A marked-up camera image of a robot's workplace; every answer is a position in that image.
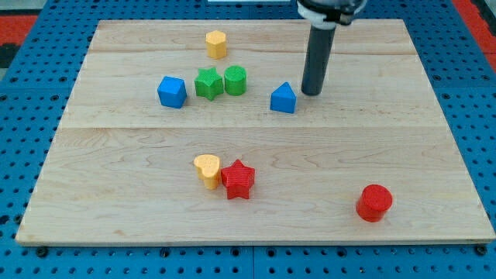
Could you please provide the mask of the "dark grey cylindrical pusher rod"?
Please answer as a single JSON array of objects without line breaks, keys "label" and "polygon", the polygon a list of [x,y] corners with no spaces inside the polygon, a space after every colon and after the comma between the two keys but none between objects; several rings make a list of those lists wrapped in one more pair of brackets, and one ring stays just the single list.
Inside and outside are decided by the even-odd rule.
[{"label": "dark grey cylindrical pusher rod", "polygon": [[301,92],[316,96],[322,92],[336,29],[311,27],[301,82]]}]

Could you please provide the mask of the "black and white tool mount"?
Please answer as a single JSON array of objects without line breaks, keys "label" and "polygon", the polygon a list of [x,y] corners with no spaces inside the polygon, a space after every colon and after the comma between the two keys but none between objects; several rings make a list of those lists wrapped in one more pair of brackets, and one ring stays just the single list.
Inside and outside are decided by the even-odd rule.
[{"label": "black and white tool mount", "polygon": [[316,29],[335,29],[348,26],[361,11],[367,0],[297,0],[298,14]]}]

